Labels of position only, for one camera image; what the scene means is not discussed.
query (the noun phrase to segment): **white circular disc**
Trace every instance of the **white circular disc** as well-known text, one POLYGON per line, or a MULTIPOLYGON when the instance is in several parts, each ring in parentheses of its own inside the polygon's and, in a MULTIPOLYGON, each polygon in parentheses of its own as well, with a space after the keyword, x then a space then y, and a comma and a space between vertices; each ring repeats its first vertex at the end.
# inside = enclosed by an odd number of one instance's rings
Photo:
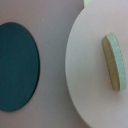
POLYGON ((128 128, 128 87, 114 92, 102 48, 113 32, 128 72, 128 1, 95 0, 76 19, 66 51, 66 77, 72 101, 92 128, 128 128))

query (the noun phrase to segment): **white surface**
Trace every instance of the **white surface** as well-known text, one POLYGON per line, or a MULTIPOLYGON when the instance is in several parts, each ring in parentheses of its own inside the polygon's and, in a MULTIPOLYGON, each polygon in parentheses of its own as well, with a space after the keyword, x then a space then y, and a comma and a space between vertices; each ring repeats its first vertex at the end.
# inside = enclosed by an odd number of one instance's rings
POLYGON ((15 21, 33 35, 40 53, 37 89, 22 109, 0 111, 0 128, 86 128, 65 79, 65 50, 82 0, 0 0, 0 24, 15 21))
POLYGON ((128 1, 95 0, 78 16, 66 52, 66 76, 72 101, 92 128, 128 127, 128 87, 112 90, 102 38, 114 32, 128 72, 128 1))

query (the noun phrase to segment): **dark teal oval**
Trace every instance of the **dark teal oval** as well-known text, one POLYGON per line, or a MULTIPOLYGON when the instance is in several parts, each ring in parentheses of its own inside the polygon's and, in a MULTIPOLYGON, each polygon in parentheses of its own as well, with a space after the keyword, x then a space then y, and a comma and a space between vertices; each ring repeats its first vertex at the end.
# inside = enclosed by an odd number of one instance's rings
POLYGON ((17 23, 0 26, 0 109, 16 111, 32 97, 39 78, 35 41, 17 23))

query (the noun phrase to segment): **light gray background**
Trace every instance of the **light gray background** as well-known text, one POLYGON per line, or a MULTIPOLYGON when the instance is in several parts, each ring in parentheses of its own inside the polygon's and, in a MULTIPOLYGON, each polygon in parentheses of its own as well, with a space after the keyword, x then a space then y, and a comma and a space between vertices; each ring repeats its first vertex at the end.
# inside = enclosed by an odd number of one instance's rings
POLYGON ((82 0, 0 0, 0 24, 24 25, 41 58, 34 96, 19 111, 0 111, 0 128, 87 128, 72 104, 65 77, 67 40, 82 9, 82 0))

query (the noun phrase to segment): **pale green object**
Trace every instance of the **pale green object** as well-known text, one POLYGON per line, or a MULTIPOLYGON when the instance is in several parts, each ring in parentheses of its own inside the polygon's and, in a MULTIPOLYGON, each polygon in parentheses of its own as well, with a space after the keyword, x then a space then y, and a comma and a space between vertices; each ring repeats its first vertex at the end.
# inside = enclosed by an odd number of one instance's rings
POLYGON ((84 0, 84 7, 90 4, 93 0, 84 0))
POLYGON ((126 73, 121 50, 114 33, 105 36, 103 39, 103 48, 113 89, 122 91, 126 88, 126 73))

